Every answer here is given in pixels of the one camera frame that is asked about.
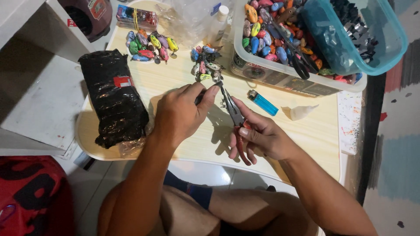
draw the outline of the wooden table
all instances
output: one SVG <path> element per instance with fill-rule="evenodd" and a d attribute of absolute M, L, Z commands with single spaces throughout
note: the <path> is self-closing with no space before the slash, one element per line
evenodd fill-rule
<path fill-rule="evenodd" d="M 155 10 L 155 4 L 156 2 L 147 0 L 141 1 L 141 4 L 132 2 L 133 7 L 145 10 Z M 126 53 L 125 41 L 129 31 L 130 29 L 116 26 L 107 49 L 113 50 L 117 48 L 121 53 Z M 163 32 L 161 26 L 159 26 L 158 31 Z M 224 88 L 232 96 L 244 101 L 255 112 L 269 116 L 264 110 L 247 99 L 249 90 L 255 89 L 258 91 L 280 109 L 272 119 L 324 170 L 334 179 L 339 180 L 340 148 L 337 95 L 333 94 L 322 98 L 304 97 L 285 90 L 254 83 L 252 80 L 238 78 L 229 70 L 232 49 L 233 45 L 229 43 L 225 45 L 221 52 L 223 57 L 218 59 L 220 64 L 228 68 L 222 73 L 224 76 Z M 190 59 L 190 50 L 180 50 L 176 54 L 178 58 L 170 58 L 167 65 L 164 62 L 160 65 L 136 61 L 128 62 L 134 85 L 149 113 L 156 114 L 157 102 L 167 91 L 195 82 L 195 76 L 191 74 L 191 68 L 194 63 Z M 214 84 L 211 80 L 203 81 L 202 83 L 207 88 Z M 233 122 L 226 109 L 220 108 L 221 100 L 222 94 L 219 93 L 204 123 L 193 136 L 182 142 L 172 159 L 211 163 L 242 169 L 290 184 L 279 163 L 263 157 L 260 153 L 257 153 L 257 164 L 252 166 L 246 166 L 238 157 L 234 160 L 228 158 L 229 134 L 232 130 Z M 299 121 L 291 121 L 289 119 L 288 111 L 290 108 L 317 104 L 319 104 L 319 107 L 306 118 Z M 99 160 L 136 159 L 137 155 L 121 158 L 116 146 L 104 149 L 96 145 L 94 141 L 99 135 L 98 125 L 99 120 L 92 109 L 89 96 L 87 96 L 76 123 L 76 140 L 83 151 Z"/>

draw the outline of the colorful lure pile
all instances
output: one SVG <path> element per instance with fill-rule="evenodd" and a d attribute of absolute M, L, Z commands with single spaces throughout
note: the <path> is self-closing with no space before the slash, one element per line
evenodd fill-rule
<path fill-rule="evenodd" d="M 222 47 L 211 47 L 210 44 L 207 44 L 203 47 L 197 46 L 191 50 L 191 60 L 195 62 L 191 74 L 196 76 L 196 81 L 201 82 L 212 78 L 213 82 L 217 83 L 223 80 L 222 70 L 225 68 L 215 62 L 216 58 L 221 57 L 218 51 Z"/>
<path fill-rule="evenodd" d="M 306 0 L 252 0 L 245 5 L 247 18 L 244 22 L 242 46 L 255 56 L 292 66 L 292 51 L 285 39 L 270 23 L 271 19 L 280 25 L 292 45 L 307 54 L 319 69 L 319 75 L 354 84 L 361 76 L 337 76 L 330 69 L 321 50 L 315 44 L 301 16 Z"/>
<path fill-rule="evenodd" d="M 155 60 L 156 64 L 160 64 L 160 60 L 164 60 L 167 64 L 169 56 L 173 59 L 177 58 L 175 52 L 178 51 L 178 46 L 175 41 L 157 31 L 153 31 L 150 35 L 147 35 L 143 29 L 140 29 L 137 34 L 130 31 L 127 35 L 126 46 L 132 55 L 131 60 Z"/>

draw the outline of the black wrapped package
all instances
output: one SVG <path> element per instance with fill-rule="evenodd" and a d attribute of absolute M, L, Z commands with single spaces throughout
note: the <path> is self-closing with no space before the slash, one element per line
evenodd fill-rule
<path fill-rule="evenodd" d="M 149 114 L 133 86 L 127 56 L 115 49 L 79 58 L 90 100 L 99 118 L 99 136 L 95 143 L 106 149 L 146 136 Z"/>

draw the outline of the hand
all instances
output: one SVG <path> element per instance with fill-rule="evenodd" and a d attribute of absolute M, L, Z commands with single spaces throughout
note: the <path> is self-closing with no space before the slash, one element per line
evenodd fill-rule
<path fill-rule="evenodd" d="M 275 160 L 290 159 L 304 152 L 272 119 L 253 112 L 241 100 L 235 97 L 232 99 L 252 127 L 252 129 L 239 129 L 239 135 L 248 141 L 246 150 L 247 157 L 251 162 L 242 159 L 246 165 L 257 163 L 254 156 L 256 147 Z M 231 133 L 229 146 L 231 147 L 229 158 L 234 159 L 238 153 L 234 133 Z"/>
<path fill-rule="evenodd" d="M 195 98 L 206 88 L 201 83 L 187 84 L 162 97 L 157 103 L 155 127 L 151 135 L 169 141 L 177 148 L 182 141 L 195 133 L 204 122 L 209 108 L 219 91 L 219 86 L 211 86 L 197 106 Z"/>

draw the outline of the plastic storage container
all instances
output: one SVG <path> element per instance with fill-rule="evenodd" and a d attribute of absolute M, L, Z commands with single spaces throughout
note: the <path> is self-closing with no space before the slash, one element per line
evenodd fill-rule
<path fill-rule="evenodd" d="M 234 50 L 230 68 L 234 74 L 312 97 L 323 97 L 341 90 L 357 93 L 365 89 L 366 74 L 363 74 L 363 77 L 355 85 L 312 73 L 308 80 L 303 80 L 293 67 L 247 53 L 242 47 L 242 34 L 246 18 L 244 6 L 247 2 L 247 0 L 237 0 L 231 26 L 231 30 L 234 31 Z"/>
<path fill-rule="evenodd" d="M 407 36 L 387 0 L 351 0 L 378 44 L 366 64 L 347 36 L 329 0 L 308 0 L 302 15 L 331 68 L 340 75 L 380 75 L 394 67 L 407 50 Z"/>

